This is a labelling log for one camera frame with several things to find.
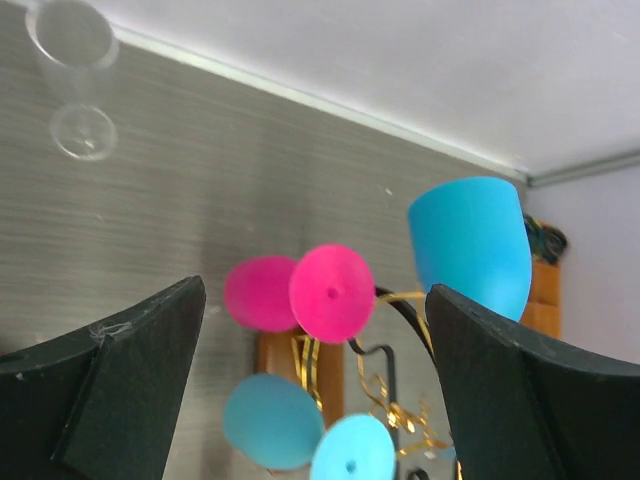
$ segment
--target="gray wooden surface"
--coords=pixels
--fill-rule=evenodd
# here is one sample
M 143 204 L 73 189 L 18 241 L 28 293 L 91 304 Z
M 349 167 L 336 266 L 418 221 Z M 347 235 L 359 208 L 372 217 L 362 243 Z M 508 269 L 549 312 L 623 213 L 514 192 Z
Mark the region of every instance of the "gray wooden surface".
M 0 351 L 200 274 L 208 308 L 165 478 L 268 478 L 221 431 L 225 398 L 251 370 L 253 338 L 223 309 L 225 274 L 253 255 L 342 242 L 362 253 L 378 284 L 412 289 L 407 206 L 438 183 L 485 172 L 128 47 L 106 106 L 118 149 L 101 163 L 74 161 L 49 136 L 59 104 L 23 16 L 0 2 Z M 446 438 L 435 372 L 409 328 L 381 311 L 364 340 L 396 348 L 401 401 L 417 408 L 424 391 Z M 350 412 L 369 406 L 356 379 L 348 355 Z M 417 464 L 449 479 L 449 461 L 403 461 Z

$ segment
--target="clear glass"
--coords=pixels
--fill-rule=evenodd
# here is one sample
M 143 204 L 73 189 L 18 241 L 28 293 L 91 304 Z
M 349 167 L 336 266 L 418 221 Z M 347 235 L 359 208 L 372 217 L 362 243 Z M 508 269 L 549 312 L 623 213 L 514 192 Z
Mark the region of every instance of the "clear glass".
M 27 11 L 40 69 L 65 105 L 51 119 L 56 144 L 78 160 L 107 158 L 117 130 L 99 108 L 111 91 L 119 45 L 107 19 L 82 0 L 44 0 Z

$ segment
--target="glass base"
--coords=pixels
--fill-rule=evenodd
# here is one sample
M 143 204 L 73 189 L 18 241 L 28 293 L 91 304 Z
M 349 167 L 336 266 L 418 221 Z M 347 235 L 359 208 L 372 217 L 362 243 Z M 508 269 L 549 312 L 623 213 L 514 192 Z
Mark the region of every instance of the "glass base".
M 51 119 L 51 135 L 67 155 L 98 161 L 109 157 L 118 143 L 116 126 L 99 108 L 65 105 Z

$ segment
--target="pink cup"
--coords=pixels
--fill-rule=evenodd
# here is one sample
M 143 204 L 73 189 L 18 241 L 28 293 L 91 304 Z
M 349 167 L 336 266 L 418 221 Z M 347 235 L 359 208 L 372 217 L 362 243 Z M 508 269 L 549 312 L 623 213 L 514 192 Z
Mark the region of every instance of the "pink cup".
M 246 260 L 231 271 L 224 285 L 224 303 L 243 327 L 284 332 L 296 326 L 289 302 L 289 281 L 296 261 L 267 256 Z
M 323 245 L 298 262 L 289 297 L 305 332 L 324 343 L 342 343 L 358 335 L 371 318 L 373 274 L 350 248 Z

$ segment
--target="glass rim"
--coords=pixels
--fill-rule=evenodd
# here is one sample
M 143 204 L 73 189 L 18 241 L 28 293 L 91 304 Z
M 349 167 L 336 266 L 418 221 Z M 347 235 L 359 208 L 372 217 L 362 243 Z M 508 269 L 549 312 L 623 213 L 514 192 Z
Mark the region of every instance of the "glass rim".
M 107 48 L 107 51 L 104 53 L 102 57 L 100 57 L 95 62 L 87 65 L 69 65 L 67 63 L 60 61 L 53 55 L 51 55 L 51 53 L 49 53 L 49 51 L 46 48 L 44 48 L 38 36 L 38 31 L 37 31 L 38 19 L 40 18 L 42 10 L 45 7 L 50 7 L 51 5 L 56 3 L 59 3 L 59 4 L 75 3 L 78 5 L 82 5 L 83 7 L 87 7 L 89 10 L 92 11 L 94 15 L 96 15 L 96 17 L 102 20 L 102 22 L 106 25 L 107 29 L 109 30 L 109 33 L 111 34 L 111 42 L 109 43 L 109 47 Z M 115 61 L 118 55 L 118 38 L 116 37 L 115 31 L 113 30 L 113 26 L 111 25 L 109 20 L 107 20 L 107 18 L 97 8 L 95 8 L 93 5 L 91 5 L 89 2 L 86 2 L 85 0 L 40 0 L 37 3 L 32 2 L 29 8 L 27 8 L 27 13 L 25 15 L 25 24 L 27 27 L 27 32 L 29 33 L 29 37 L 31 38 L 31 41 L 34 43 L 38 51 L 41 52 L 43 55 L 45 55 L 47 59 L 49 59 L 50 61 L 54 62 L 56 65 L 59 65 L 61 67 L 83 69 L 83 70 L 106 68 L 106 67 L 109 67 Z

